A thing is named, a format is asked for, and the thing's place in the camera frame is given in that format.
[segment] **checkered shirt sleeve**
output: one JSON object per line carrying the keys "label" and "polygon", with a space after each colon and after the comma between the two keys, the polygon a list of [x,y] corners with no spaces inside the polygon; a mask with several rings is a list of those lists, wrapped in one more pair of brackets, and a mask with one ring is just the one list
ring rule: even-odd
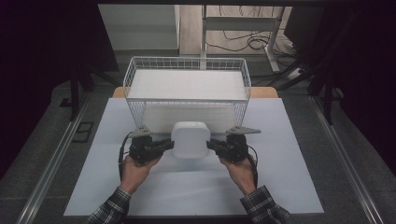
{"label": "checkered shirt sleeve", "polygon": [[254,224],[283,224],[290,213],[276,204],[265,186],[241,199],[242,205]]}
{"label": "checkered shirt sleeve", "polygon": [[88,217],[85,223],[122,223],[128,214],[131,194],[120,187]]}

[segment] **white table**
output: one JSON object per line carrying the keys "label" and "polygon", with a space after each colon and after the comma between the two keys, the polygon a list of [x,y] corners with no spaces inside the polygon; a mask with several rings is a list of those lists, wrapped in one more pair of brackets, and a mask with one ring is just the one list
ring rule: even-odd
{"label": "white table", "polygon": [[[323,213],[282,100],[250,99],[243,125],[262,130],[247,135],[247,143],[258,152],[259,186],[265,184],[275,201],[293,214]],[[134,128],[125,99],[109,99],[65,216],[88,216],[113,193],[120,183],[120,145]],[[185,161],[167,151],[133,195],[128,215],[244,215],[242,197],[213,152]]]}

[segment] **wire basket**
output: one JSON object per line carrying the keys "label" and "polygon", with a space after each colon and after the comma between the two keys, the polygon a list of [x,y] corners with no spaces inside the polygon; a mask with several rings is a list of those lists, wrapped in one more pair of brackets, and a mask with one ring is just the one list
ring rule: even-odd
{"label": "wire basket", "polygon": [[133,57],[123,81],[136,127],[170,133],[200,121],[212,133],[241,126],[250,97],[244,59]]}

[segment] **human hand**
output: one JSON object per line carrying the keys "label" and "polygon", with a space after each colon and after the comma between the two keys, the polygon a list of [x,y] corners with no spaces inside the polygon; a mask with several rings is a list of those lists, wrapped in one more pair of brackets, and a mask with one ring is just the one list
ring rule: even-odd
{"label": "human hand", "polygon": [[149,161],[146,164],[140,164],[129,155],[125,157],[122,162],[122,180],[120,187],[128,193],[133,194],[137,188],[146,180],[149,175],[149,170],[161,159]]}
{"label": "human hand", "polygon": [[227,161],[222,157],[219,157],[219,160],[221,164],[227,167],[231,179],[244,195],[248,195],[256,190],[253,172],[251,171],[251,165],[247,158],[235,163]]}

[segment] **white wall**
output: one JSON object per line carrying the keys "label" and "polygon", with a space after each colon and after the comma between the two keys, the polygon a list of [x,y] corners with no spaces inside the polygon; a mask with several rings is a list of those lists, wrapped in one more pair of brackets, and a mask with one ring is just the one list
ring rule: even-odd
{"label": "white wall", "polygon": [[99,5],[114,50],[178,49],[178,6]]}

